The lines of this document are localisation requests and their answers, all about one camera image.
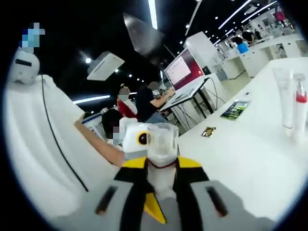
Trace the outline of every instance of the black ceiling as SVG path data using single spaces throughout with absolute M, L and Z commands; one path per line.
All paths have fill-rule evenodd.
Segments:
M 240 26 L 241 20 L 247 17 L 243 9 L 218 30 L 219 25 L 244 2 L 203 0 L 186 37 L 207 30 L 207 36 L 215 35 L 212 42 L 217 40 L 216 37 L 223 38 L 225 30 Z M 48 14 L 40 19 L 40 27 L 46 33 L 40 36 L 40 47 L 35 49 L 41 63 L 40 72 L 53 77 L 55 83 L 73 100 L 110 94 L 122 82 L 127 82 L 131 90 L 136 91 L 141 85 L 137 78 L 158 80 L 159 69 L 173 59 L 163 45 L 175 55 L 183 49 L 180 41 L 186 39 L 185 26 L 192 17 L 197 1 L 156 0 L 155 5 L 158 30 L 165 35 L 160 49 L 155 53 L 162 66 L 153 65 L 148 58 L 134 50 L 123 20 L 123 13 L 127 13 L 151 26 L 148 0 L 113 0 L 104 7 L 74 6 L 66 17 Z M 105 82 L 86 80 L 88 65 L 81 52 L 96 59 L 104 51 L 110 51 L 125 61 L 120 72 L 114 73 Z M 95 104 L 89 103 L 88 106 L 93 105 L 97 111 L 101 105 Z

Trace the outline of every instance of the computer monitor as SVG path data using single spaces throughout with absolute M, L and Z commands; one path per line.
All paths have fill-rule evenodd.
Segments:
M 204 75 L 202 69 L 188 49 L 185 49 L 175 58 L 165 69 L 165 74 L 175 90 L 184 87 L 194 79 Z

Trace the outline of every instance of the red shirt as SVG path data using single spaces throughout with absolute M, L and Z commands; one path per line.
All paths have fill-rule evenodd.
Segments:
M 131 109 L 123 103 L 121 100 L 117 100 L 117 107 L 119 108 L 119 112 L 122 114 L 122 116 L 128 117 L 128 118 L 136 118 L 138 119 L 137 115 L 135 115 Z

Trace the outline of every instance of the floor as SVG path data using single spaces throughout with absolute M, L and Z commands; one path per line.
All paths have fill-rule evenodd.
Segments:
M 236 95 L 243 87 L 245 87 L 250 81 L 251 77 L 248 76 L 247 72 L 243 72 L 240 76 L 235 79 L 229 79 L 222 81 L 222 86 L 230 92 L 231 97 Z

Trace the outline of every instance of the ceiling light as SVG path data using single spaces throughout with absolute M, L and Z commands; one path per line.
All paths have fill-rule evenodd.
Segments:
M 155 8 L 155 0 L 148 0 L 150 7 L 150 15 L 152 21 L 152 27 L 157 30 L 157 18 L 156 18 L 156 8 Z
M 250 15 L 249 17 L 247 17 L 246 19 L 244 19 L 244 20 L 242 21 L 242 23 L 243 23 L 243 22 L 246 22 L 248 19 L 250 19 L 251 17 L 255 16 L 257 13 L 261 12 L 262 10 L 266 9 L 267 7 L 271 6 L 272 4 L 275 4 L 276 2 L 277 2 L 277 1 L 273 1 L 273 2 L 271 2 L 270 4 L 267 4 L 266 6 L 262 7 L 260 10 L 254 12 L 252 15 Z
M 79 104 L 79 103 L 85 103 L 85 102 L 90 102 L 90 101 L 94 101 L 94 100 L 107 99 L 109 97 L 110 97 L 110 95 L 103 95 L 103 96 L 92 97 L 92 98 L 83 99 L 83 100 L 76 100 L 76 101 L 73 101 L 73 103 L 74 104 Z
M 217 43 L 219 43 L 220 42 L 220 39 L 218 39 L 213 45 L 216 45 Z
M 245 7 L 248 3 L 250 3 L 252 0 L 246 1 L 243 5 L 240 6 L 239 9 L 237 9 L 233 14 L 230 15 L 229 18 L 227 18 L 219 27 L 218 29 L 221 29 L 230 19 L 232 19 L 242 8 Z
M 229 30 L 226 35 L 228 35 L 229 33 L 231 33 L 232 31 L 234 31 L 234 29 Z

